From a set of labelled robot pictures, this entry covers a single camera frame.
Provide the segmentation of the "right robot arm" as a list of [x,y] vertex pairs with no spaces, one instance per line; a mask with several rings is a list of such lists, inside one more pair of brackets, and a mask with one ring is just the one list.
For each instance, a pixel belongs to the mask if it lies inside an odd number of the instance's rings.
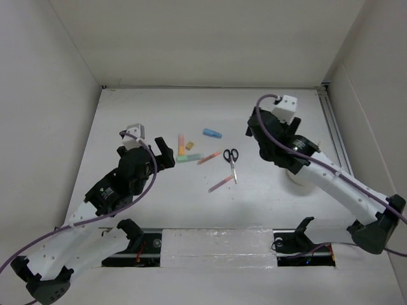
[[311,183],[341,203],[355,217],[347,228],[352,241],[371,254],[380,254],[399,224],[406,200],[386,196],[343,172],[307,138],[297,135],[300,118],[289,125],[256,106],[247,124],[247,136],[259,145],[260,157]]

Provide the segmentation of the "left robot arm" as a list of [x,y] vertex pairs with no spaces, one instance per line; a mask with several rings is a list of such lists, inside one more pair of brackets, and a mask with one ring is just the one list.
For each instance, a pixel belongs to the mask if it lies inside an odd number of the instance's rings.
[[158,172],[175,165],[174,152],[161,137],[155,138],[160,155],[128,132],[121,132],[137,146],[117,149],[118,166],[100,179],[86,194],[64,225],[33,241],[41,248],[28,256],[18,251],[9,259],[15,274],[26,284],[34,302],[53,304],[82,272],[109,256],[142,247],[144,232],[132,220],[119,220],[108,233],[86,248],[82,244],[103,221],[130,208],[152,188]]

